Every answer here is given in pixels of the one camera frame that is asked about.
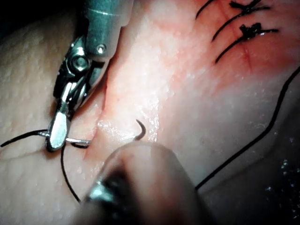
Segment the right arm needle driver jaw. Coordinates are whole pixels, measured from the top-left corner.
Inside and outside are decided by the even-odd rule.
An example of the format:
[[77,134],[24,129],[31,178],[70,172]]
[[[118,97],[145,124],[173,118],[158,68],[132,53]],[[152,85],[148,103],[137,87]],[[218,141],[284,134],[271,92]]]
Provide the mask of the right arm needle driver jaw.
[[46,148],[49,152],[55,152],[60,149],[66,142],[70,128],[70,120],[68,118],[68,104],[59,100],[55,115],[49,126],[49,136],[46,138]]

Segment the right arm needle driver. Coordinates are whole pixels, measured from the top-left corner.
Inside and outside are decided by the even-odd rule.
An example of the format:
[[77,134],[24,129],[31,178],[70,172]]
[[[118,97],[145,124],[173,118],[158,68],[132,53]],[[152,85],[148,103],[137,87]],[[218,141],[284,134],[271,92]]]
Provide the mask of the right arm needle driver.
[[70,84],[66,103],[75,112],[92,94],[105,73],[105,62],[90,59],[85,52],[85,37],[78,37],[70,46],[60,66],[53,96],[61,100],[65,87]]

